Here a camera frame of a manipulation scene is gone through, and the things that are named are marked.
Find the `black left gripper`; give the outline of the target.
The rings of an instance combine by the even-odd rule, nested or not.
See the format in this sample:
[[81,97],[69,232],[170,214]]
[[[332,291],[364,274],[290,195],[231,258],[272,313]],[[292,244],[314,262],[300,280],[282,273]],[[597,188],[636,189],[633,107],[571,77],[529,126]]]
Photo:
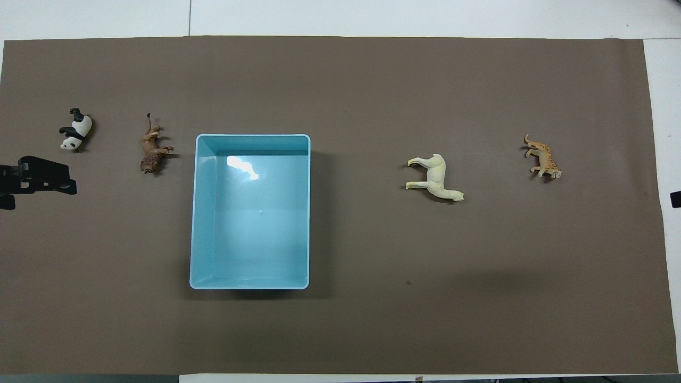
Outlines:
[[70,168],[36,156],[23,156],[18,165],[1,165],[1,209],[15,209],[14,195],[37,192],[77,194],[77,183],[70,180]]

